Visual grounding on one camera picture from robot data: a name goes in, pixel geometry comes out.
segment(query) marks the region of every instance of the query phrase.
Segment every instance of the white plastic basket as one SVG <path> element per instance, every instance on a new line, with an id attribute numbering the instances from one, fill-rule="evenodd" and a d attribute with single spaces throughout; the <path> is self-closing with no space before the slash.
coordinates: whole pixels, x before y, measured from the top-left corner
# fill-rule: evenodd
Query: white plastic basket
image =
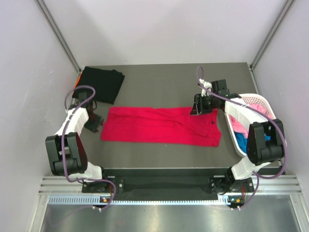
<path id="1" fill-rule="evenodd" d="M 261 95 L 258 94 L 254 94 L 254 93 L 246 93 L 246 94 L 240 94 L 240 96 L 242 97 L 242 99 L 244 100 L 245 103 L 247 104 L 261 104 L 265 109 L 267 109 L 266 111 L 266 115 L 271 115 L 272 119 L 275 119 L 275 114 L 272 111 L 268 101 L 262 97 Z M 228 114 L 225 113 L 225 118 L 226 118 L 226 122 L 227 122 L 227 127 L 228 130 L 230 131 L 231 137 L 232 137 L 232 141 L 233 141 L 233 145 L 235 147 L 235 150 L 237 152 L 237 154 L 239 154 L 241 157 L 246 156 L 247 154 L 244 153 L 240 147 L 238 146 L 233 128 L 232 128 L 232 123 L 230 120 L 230 117 Z"/>

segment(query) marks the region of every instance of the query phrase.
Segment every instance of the folded black fabric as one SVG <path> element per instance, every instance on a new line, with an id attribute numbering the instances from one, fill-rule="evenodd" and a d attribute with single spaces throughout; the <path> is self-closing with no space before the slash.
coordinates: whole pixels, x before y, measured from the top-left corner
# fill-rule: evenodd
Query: folded black fabric
<path id="1" fill-rule="evenodd" d="M 94 100 L 114 104 L 125 76 L 116 70 L 102 70 L 85 67 L 77 86 L 88 85 L 96 90 Z M 73 98 L 85 89 L 74 91 Z"/>

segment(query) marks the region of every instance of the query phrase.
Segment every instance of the white wall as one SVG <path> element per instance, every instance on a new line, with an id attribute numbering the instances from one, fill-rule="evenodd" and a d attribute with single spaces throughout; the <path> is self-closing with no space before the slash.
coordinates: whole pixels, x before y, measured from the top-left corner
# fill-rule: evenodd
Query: white wall
<path id="1" fill-rule="evenodd" d="M 80 66 L 251 63 L 283 0 L 45 0 Z"/>
<path id="2" fill-rule="evenodd" d="M 290 159 L 309 205 L 309 1 L 297 0 L 256 67 L 263 95 L 284 123 Z"/>
<path id="3" fill-rule="evenodd" d="M 0 3 L 0 231 L 26 231 L 76 71 L 34 0 Z"/>

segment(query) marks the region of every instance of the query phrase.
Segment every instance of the red cloth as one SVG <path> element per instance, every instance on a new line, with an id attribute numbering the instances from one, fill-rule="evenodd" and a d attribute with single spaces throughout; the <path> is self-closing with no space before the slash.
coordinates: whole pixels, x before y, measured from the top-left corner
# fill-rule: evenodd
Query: red cloth
<path id="1" fill-rule="evenodd" d="M 191 108 L 112 107 L 103 125 L 101 139 L 218 146 L 217 111 L 191 116 Z"/>

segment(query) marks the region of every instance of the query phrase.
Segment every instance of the gray floor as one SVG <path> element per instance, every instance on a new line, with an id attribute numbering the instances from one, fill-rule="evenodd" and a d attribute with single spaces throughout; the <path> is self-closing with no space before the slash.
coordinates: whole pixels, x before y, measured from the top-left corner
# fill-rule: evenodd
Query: gray floor
<path id="1" fill-rule="evenodd" d="M 226 79 L 230 92 L 255 93 L 246 63 L 201 64 L 205 80 Z M 198 64 L 102 66 L 126 76 L 114 106 L 185 107 L 200 93 L 195 77 Z M 98 103 L 96 114 L 105 119 L 112 105 Z M 90 162 L 105 168 L 230 167 L 240 160 L 235 152 L 223 112 L 217 125 L 219 147 L 178 144 L 120 143 L 100 140 L 100 133 L 83 130 L 81 139 Z"/>
<path id="2" fill-rule="evenodd" d="M 289 196 L 255 196 L 240 212 L 227 206 L 113 205 L 106 211 L 48 205 L 42 232 L 300 232 Z"/>

